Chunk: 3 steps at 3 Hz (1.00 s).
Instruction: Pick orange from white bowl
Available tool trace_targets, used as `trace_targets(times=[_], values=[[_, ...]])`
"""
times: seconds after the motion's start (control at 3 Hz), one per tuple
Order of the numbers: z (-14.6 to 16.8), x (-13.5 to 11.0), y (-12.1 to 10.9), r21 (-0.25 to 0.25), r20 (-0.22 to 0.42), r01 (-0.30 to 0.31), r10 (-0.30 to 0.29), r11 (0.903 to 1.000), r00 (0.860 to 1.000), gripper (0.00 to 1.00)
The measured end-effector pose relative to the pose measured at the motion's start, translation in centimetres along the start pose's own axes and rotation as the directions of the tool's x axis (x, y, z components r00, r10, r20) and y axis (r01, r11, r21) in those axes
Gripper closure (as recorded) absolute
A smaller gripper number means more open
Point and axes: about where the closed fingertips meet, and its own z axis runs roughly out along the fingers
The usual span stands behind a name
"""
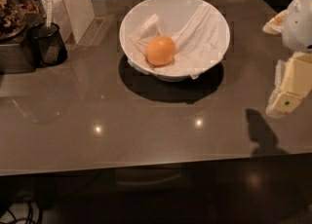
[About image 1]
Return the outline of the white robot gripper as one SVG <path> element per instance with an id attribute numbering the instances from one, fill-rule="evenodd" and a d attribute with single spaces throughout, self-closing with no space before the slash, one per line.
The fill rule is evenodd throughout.
<path id="1" fill-rule="evenodd" d="M 264 24 L 265 33 L 282 33 L 283 45 L 295 51 L 275 68 L 275 89 L 269 97 L 266 115 L 283 118 L 291 114 L 312 91 L 312 0 L 292 0 L 284 10 Z"/>

